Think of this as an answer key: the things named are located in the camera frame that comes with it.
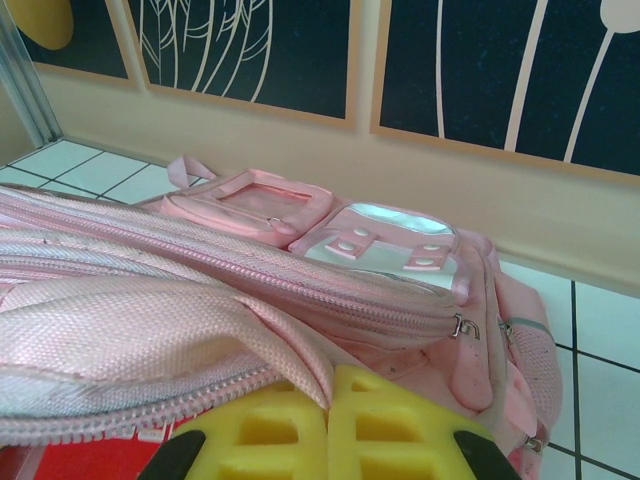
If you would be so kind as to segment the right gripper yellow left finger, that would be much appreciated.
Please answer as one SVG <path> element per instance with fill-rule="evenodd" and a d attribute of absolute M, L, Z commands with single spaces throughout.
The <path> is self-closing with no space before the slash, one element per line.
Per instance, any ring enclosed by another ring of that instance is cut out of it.
<path fill-rule="evenodd" d="M 326 479 L 328 413 L 288 382 L 173 430 L 140 479 Z"/>

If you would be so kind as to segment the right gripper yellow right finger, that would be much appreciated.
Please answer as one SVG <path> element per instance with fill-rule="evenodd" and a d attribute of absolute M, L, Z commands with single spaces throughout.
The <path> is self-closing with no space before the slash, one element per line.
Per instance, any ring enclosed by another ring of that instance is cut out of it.
<path fill-rule="evenodd" d="M 327 477 L 519 477 L 480 424 L 367 370 L 339 365 L 328 414 Z"/>

